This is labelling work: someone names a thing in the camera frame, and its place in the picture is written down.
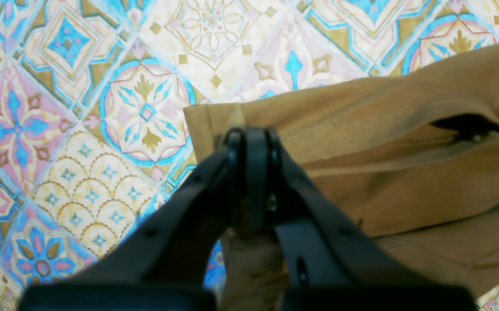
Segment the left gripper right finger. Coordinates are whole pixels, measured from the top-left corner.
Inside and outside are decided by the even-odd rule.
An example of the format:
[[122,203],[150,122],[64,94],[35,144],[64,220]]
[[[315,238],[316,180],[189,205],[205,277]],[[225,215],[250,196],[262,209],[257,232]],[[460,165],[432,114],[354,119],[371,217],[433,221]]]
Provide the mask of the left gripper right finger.
[[283,311],[476,311],[470,293],[382,252],[315,187],[275,130],[246,134],[246,226],[274,230],[288,270]]

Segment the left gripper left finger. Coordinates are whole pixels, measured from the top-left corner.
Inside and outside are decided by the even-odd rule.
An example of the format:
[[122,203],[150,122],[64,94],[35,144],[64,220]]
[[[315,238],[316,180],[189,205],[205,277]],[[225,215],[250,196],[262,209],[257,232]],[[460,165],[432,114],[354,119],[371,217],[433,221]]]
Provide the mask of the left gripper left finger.
[[230,130],[223,146],[111,254],[65,281],[29,287],[18,309],[215,311],[203,280],[239,193],[243,143],[243,130]]

